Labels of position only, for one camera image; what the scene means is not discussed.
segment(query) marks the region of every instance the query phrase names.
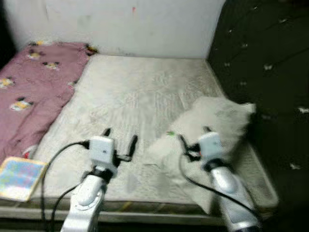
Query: colorful book cover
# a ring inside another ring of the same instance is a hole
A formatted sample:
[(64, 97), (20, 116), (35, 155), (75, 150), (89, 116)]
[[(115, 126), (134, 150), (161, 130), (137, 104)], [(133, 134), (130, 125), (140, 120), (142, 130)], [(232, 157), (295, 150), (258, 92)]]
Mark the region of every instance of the colorful book cover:
[(45, 167), (44, 162), (8, 157), (0, 167), (0, 198), (28, 201)]

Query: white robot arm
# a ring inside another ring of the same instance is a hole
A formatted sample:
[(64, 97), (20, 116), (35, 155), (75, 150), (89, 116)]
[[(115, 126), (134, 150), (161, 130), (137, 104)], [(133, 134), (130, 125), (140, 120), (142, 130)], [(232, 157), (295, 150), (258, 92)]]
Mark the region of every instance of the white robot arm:
[(102, 136), (90, 139), (89, 150), (93, 170), (86, 173), (83, 181), (76, 187), (70, 200), (70, 211), (61, 232), (96, 232), (98, 215), (104, 194), (111, 178), (117, 176), (121, 161), (129, 162), (135, 151), (138, 137), (134, 135), (128, 155), (117, 155), (114, 139), (108, 137), (110, 129)]
[[(201, 160), (202, 170), (212, 177), (212, 183), (220, 196), (220, 209), (225, 219), (225, 224), (230, 232), (261, 232), (262, 225), (254, 212), (254, 204), (244, 183), (240, 177), (231, 171), (223, 161), (223, 152), (219, 134), (205, 128), (198, 144), (188, 146), (180, 135), (184, 147), (184, 154), (190, 161)], [(200, 155), (192, 155), (190, 152), (200, 152)], [(228, 199), (228, 196), (240, 205)]]

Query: cartoon print blanket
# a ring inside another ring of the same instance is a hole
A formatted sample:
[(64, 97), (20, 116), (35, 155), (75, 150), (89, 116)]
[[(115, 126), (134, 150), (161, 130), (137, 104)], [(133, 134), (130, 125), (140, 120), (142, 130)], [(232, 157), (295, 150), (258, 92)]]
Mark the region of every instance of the cartoon print blanket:
[(90, 53), (84, 43), (32, 44), (0, 71), (0, 164), (33, 154), (71, 99)]

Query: black cable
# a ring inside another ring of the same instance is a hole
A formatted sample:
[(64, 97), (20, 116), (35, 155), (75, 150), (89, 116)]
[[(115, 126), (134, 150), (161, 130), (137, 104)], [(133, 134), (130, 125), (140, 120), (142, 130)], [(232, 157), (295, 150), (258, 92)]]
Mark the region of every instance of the black cable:
[(227, 198), (227, 199), (229, 199), (230, 201), (232, 201), (232, 202), (234, 202), (234, 203), (240, 205), (241, 207), (243, 207), (243, 208), (245, 208), (246, 210), (248, 210), (251, 214), (253, 214), (253, 215), (259, 220), (259, 222), (262, 223), (262, 218), (261, 218), (261, 216), (260, 216), (257, 212), (255, 212), (254, 210), (250, 209), (248, 206), (246, 206), (246, 205), (244, 205), (243, 203), (241, 203), (240, 201), (238, 201), (238, 200), (236, 200), (236, 199), (234, 199), (234, 198), (232, 198), (232, 197), (230, 197), (230, 196), (228, 196), (228, 195), (226, 195), (226, 194), (224, 194), (224, 193), (222, 193), (222, 192), (219, 192), (219, 191), (217, 191), (217, 190), (215, 190), (215, 189), (213, 189), (213, 188), (211, 188), (211, 187), (208, 187), (208, 186), (205, 186), (205, 185), (203, 185), (203, 184), (200, 184), (200, 183), (198, 183), (198, 182), (192, 180), (192, 179), (189, 178), (188, 176), (186, 176), (186, 174), (184, 173), (184, 170), (183, 170), (183, 168), (182, 168), (182, 156), (181, 156), (181, 155), (180, 155), (180, 157), (179, 157), (179, 169), (180, 169), (180, 172), (181, 172), (182, 176), (183, 176), (187, 181), (189, 181), (190, 183), (192, 183), (192, 184), (194, 184), (194, 185), (196, 185), (196, 186), (198, 186), (198, 187), (201, 187), (201, 188), (203, 188), (203, 189), (206, 189), (206, 190), (208, 190), (208, 191), (214, 192), (215, 194), (217, 194), (217, 195), (219, 195), (219, 196), (221, 196), (221, 197)]
[(74, 187), (68, 189), (67, 191), (65, 191), (64, 193), (61, 194), (61, 196), (58, 198), (58, 200), (56, 201), (54, 208), (53, 208), (53, 212), (52, 212), (52, 217), (50, 219), (50, 227), (51, 227), (51, 231), (54, 232), (55, 231), (55, 214), (56, 214), (56, 210), (57, 207), (60, 203), (60, 201), (62, 200), (62, 198), (67, 195), (69, 192), (71, 192), (72, 190), (74, 190), (77, 187), (77, 185), (75, 185)]
[(89, 141), (79, 141), (79, 142), (75, 142), (75, 143), (70, 143), (70, 144), (64, 146), (63, 148), (61, 148), (60, 150), (58, 150), (57, 153), (48, 162), (48, 164), (46, 166), (46, 169), (45, 169), (45, 172), (44, 172), (44, 175), (42, 177), (42, 185), (41, 185), (41, 217), (42, 217), (42, 222), (44, 224), (45, 232), (49, 232), (48, 225), (46, 223), (46, 217), (45, 217), (45, 198), (44, 198), (44, 184), (45, 184), (46, 173), (47, 173), (48, 169), (50, 168), (51, 164), (53, 163), (53, 161), (57, 158), (57, 156), (61, 152), (63, 152), (65, 149), (67, 149), (68, 147), (73, 146), (73, 145), (82, 145), (82, 146), (88, 148), (89, 147)]

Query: white pillow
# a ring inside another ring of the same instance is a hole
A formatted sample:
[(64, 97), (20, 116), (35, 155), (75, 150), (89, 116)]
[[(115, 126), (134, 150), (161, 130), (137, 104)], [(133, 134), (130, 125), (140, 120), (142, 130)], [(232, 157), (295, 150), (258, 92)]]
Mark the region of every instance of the white pillow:
[[(179, 157), (183, 153), (177, 134), (182, 134), (188, 144), (196, 143), (204, 134), (203, 127), (209, 126), (219, 133), (224, 149), (224, 158), (230, 160), (230, 154), (246, 132), (254, 104), (239, 105), (225, 98), (200, 97), (191, 110), (183, 113), (170, 126), (167, 134), (153, 143), (146, 152), (144, 164), (159, 166), (164, 174), (176, 183), (206, 213), (210, 213), (212, 194), (200, 187), (188, 183), (180, 174)], [(200, 169), (200, 162), (183, 167), (188, 176), (199, 183), (210, 185), (209, 176)]]

